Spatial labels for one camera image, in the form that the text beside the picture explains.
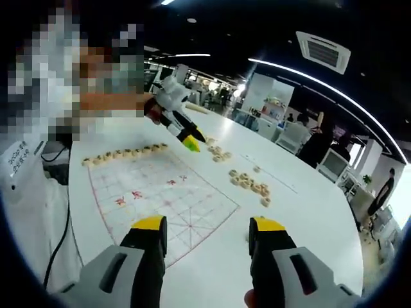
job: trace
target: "air conditioning vent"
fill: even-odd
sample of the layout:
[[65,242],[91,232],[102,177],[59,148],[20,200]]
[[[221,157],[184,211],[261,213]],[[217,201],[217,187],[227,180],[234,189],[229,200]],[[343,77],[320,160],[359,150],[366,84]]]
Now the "air conditioning vent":
[[301,53],[305,59],[328,67],[340,74],[345,73],[348,65],[350,50],[334,42],[312,34],[297,31]]

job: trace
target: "ceiling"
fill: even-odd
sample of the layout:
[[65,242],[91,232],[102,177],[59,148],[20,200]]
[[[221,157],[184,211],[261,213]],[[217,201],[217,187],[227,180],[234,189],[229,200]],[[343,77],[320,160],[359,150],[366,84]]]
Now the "ceiling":
[[[256,65],[257,58],[304,72],[353,98],[396,139],[411,141],[411,61],[408,57],[409,12],[404,1],[361,0],[161,0],[79,1],[80,29],[90,44],[109,46],[127,23],[144,24],[137,33],[155,55],[209,53],[210,57],[162,59],[184,63],[219,78],[248,78],[254,71],[282,76],[322,93],[361,119],[380,136],[394,157],[402,160],[389,138],[348,100],[318,83],[288,71]],[[187,21],[194,18],[196,23]],[[344,75],[304,59],[295,35],[303,31],[336,42],[351,51]],[[144,57],[151,56],[144,52]],[[367,132],[358,121],[332,102],[304,88],[301,101],[328,110],[354,133]]]

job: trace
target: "black cable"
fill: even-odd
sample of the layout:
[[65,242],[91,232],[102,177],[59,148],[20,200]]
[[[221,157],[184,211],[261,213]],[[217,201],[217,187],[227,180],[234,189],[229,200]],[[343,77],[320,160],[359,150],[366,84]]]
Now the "black cable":
[[[61,152],[63,152],[63,150],[66,147],[64,147],[60,153],[53,159],[55,160],[60,154]],[[69,182],[68,177],[69,177],[69,168],[67,170],[67,183]],[[46,274],[44,276],[44,281],[43,281],[43,287],[44,289],[47,289],[47,284],[49,282],[49,276],[50,276],[50,272],[51,272],[51,267],[53,265],[54,259],[56,257],[56,254],[58,252],[58,250],[60,249],[61,245],[63,244],[64,239],[66,238],[67,235],[67,230],[69,228],[69,220],[70,220],[70,199],[68,199],[68,203],[67,203],[67,219],[66,219],[66,226],[64,227],[64,232],[62,235],[62,238],[60,239],[60,241],[57,244],[57,247],[54,249],[53,253],[51,254],[50,260],[49,260],[49,264],[47,265],[47,270],[46,270]]]
[[58,154],[56,155],[56,157],[53,158],[53,159],[51,159],[51,160],[47,160],[47,159],[45,159],[43,156],[41,156],[41,158],[43,158],[43,160],[44,160],[45,162],[54,162],[54,161],[57,159],[57,157],[59,157],[60,154],[61,154],[65,149],[66,149],[66,147],[64,146],[64,147],[60,150],[60,152],[58,152]]

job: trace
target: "round white table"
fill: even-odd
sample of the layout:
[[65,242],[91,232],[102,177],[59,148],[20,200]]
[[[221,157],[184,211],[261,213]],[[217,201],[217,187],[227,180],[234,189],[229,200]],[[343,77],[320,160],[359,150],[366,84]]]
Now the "round white table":
[[[232,159],[217,164],[202,144],[188,151],[164,127],[149,119],[98,119],[98,136],[74,142],[69,169],[69,198],[73,229],[85,264],[113,244],[92,194],[89,174],[81,166],[117,148],[166,142],[170,150],[203,179],[240,206],[212,236],[167,269],[162,307],[244,307],[252,289],[245,234],[251,216],[264,215],[284,225],[297,246],[305,246],[334,271],[335,283],[362,292],[363,260],[360,238],[343,192],[320,173],[287,151],[241,125],[213,112],[186,111],[208,136],[218,139]],[[264,208],[257,194],[234,186],[230,169],[253,174],[257,164],[270,187],[272,202]]]

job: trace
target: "potted plant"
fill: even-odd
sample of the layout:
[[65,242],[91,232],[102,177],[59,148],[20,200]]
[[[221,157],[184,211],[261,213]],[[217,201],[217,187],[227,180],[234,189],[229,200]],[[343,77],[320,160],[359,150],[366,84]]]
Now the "potted plant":
[[364,181],[364,183],[365,183],[366,185],[369,185],[369,184],[371,184],[371,182],[372,182],[372,178],[371,178],[371,176],[369,176],[369,175],[364,175],[364,176],[362,177],[362,180]]

